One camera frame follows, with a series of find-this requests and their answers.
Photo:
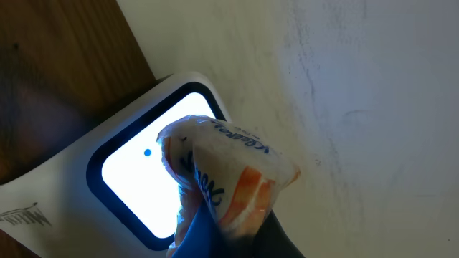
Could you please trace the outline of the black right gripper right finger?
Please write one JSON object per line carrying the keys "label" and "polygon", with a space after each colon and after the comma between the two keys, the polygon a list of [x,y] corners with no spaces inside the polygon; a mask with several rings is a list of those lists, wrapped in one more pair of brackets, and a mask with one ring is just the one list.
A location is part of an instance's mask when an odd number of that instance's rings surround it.
{"label": "black right gripper right finger", "polygon": [[305,257],[284,232],[273,211],[255,235],[252,249],[254,258]]}

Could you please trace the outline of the orange tissue pack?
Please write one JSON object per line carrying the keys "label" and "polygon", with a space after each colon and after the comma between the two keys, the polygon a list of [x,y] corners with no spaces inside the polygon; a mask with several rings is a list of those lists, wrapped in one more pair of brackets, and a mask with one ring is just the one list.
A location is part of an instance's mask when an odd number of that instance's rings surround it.
{"label": "orange tissue pack", "polygon": [[258,136],[227,121],[188,115],[160,131],[162,163],[179,184],[181,207],[167,257],[190,236],[200,207],[207,207],[224,243],[246,254],[278,194],[300,168]]}

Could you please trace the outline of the white barcode scanner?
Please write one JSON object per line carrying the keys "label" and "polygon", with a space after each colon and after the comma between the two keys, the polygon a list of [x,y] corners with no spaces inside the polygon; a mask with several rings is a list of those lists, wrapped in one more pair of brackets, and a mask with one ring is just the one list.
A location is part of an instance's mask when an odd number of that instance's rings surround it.
{"label": "white barcode scanner", "polygon": [[164,257],[180,207],[156,139],[187,115],[228,120],[212,83],[177,73],[1,187],[1,230],[41,257]]}

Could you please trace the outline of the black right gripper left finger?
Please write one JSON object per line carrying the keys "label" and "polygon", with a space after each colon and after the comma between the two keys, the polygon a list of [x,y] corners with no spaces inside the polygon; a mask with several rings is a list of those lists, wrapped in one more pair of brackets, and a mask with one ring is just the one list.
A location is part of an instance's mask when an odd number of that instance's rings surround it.
{"label": "black right gripper left finger", "polygon": [[203,201],[172,258],[224,258],[226,244]]}

